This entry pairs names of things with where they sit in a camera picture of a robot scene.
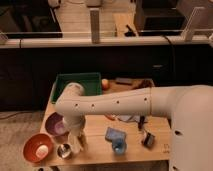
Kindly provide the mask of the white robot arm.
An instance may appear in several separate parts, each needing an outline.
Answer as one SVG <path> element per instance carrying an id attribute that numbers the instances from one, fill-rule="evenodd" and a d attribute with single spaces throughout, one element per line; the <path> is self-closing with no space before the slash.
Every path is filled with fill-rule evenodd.
<path id="1" fill-rule="evenodd" d="M 169 171 L 213 171 L 213 86 L 148 87 L 85 96 L 70 83 L 55 103 L 68 130 L 77 134 L 87 115 L 152 115 L 171 120 Z"/>

